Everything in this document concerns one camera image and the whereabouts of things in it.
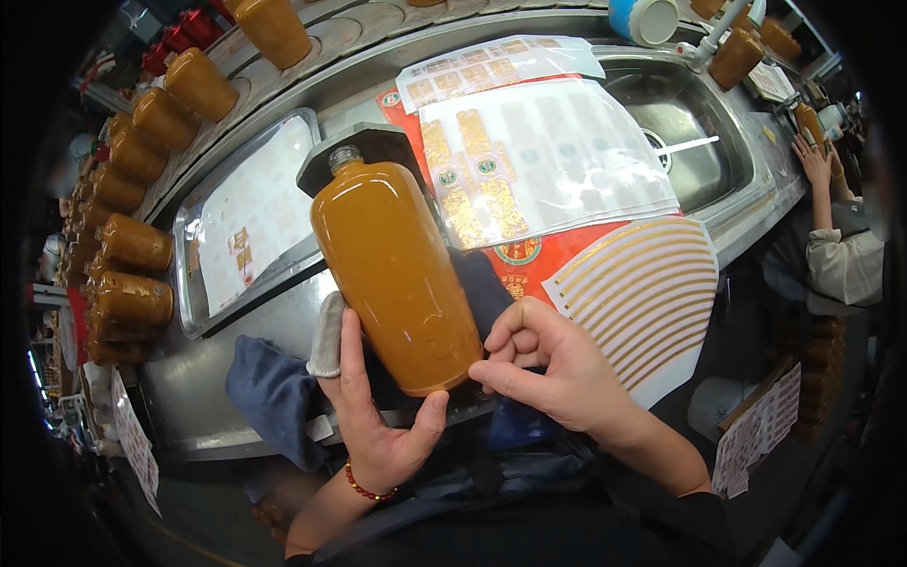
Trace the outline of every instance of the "stainless steel counter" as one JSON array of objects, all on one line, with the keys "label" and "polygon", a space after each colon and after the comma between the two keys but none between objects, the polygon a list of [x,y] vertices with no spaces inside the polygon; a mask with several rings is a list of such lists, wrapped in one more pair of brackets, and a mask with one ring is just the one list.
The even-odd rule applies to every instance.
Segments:
[{"label": "stainless steel counter", "polygon": [[[682,25],[678,35],[687,40],[691,29]],[[194,159],[191,168],[167,188],[167,198],[156,204],[148,219],[168,229],[179,203],[204,175],[288,110],[303,105],[315,109],[323,138],[356,122],[385,122],[375,97],[393,86],[401,68],[434,54],[516,33],[578,35],[595,43],[597,38],[606,38],[610,29],[603,23],[602,12],[562,8],[477,15],[386,40],[312,74],[258,107]],[[598,45],[594,53],[604,59],[619,49]],[[671,54],[667,49],[647,52],[662,58]],[[780,220],[805,194],[806,185],[789,149],[793,139],[790,126],[770,112],[757,110],[761,102],[757,105],[743,87],[721,93],[711,77],[706,75],[702,81],[721,97],[752,157],[752,175],[745,187],[689,215],[708,226],[723,268]],[[774,135],[774,142],[766,129]],[[224,391],[236,337],[264,337],[293,355],[307,358],[320,303],[334,289],[331,276],[318,273],[208,338],[188,340],[182,335],[179,317],[174,317],[164,339],[139,372],[158,447],[182,460],[271,454]],[[492,404],[477,400],[452,407],[448,422],[486,413]],[[402,424],[412,415],[388,412],[385,419],[392,425]],[[327,441],[339,442],[339,435]]]}]

